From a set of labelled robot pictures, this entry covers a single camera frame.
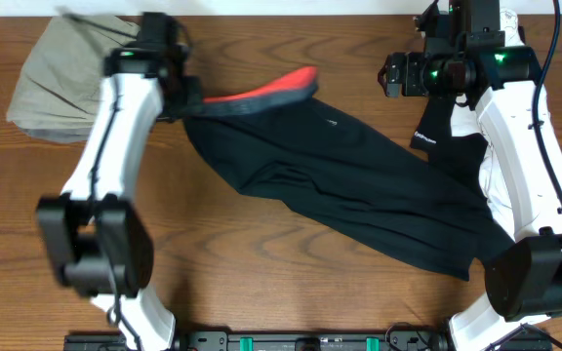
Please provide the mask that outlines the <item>black leggings red waistband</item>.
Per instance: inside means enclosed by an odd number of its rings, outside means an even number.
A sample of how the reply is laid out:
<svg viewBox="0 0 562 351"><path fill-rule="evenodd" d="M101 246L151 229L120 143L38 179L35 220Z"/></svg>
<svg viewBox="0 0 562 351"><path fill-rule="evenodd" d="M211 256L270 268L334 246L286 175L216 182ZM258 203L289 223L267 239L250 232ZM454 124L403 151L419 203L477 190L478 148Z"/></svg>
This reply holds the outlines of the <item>black leggings red waistband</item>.
<svg viewBox="0 0 562 351"><path fill-rule="evenodd" d="M236 192L293 212L419 269L466 279L512 238L472 190L316 97L317 70L207 97L183 121L202 159Z"/></svg>

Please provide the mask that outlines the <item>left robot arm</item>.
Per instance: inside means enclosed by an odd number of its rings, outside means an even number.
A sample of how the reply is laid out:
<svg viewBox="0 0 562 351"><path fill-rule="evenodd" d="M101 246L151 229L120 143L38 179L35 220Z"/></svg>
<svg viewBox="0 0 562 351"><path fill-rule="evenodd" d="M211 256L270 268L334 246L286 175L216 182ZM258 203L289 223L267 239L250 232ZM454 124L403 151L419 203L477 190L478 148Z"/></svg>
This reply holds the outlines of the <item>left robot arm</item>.
<svg viewBox="0 0 562 351"><path fill-rule="evenodd" d="M37 223L60 285L101 309L130 350L176 350L177 320L150 283L153 243L134 207L148 137L159 121L199 107L200 83L183 73L183 44L130 43L103 61L100 106L85 148Z"/></svg>

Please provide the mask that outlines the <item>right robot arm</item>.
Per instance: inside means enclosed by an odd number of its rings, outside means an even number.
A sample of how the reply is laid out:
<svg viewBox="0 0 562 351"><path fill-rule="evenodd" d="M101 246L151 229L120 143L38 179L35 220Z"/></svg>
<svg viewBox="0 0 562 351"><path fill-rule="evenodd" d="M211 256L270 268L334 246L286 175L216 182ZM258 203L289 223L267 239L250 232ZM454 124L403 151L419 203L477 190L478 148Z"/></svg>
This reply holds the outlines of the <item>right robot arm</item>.
<svg viewBox="0 0 562 351"><path fill-rule="evenodd" d="M379 73L389 97L465 96L501 167L514 244L485 270L485 292L454 315L435 350L503 350L562 316L562 152L550 122L544 72L532 48L393 53Z"/></svg>

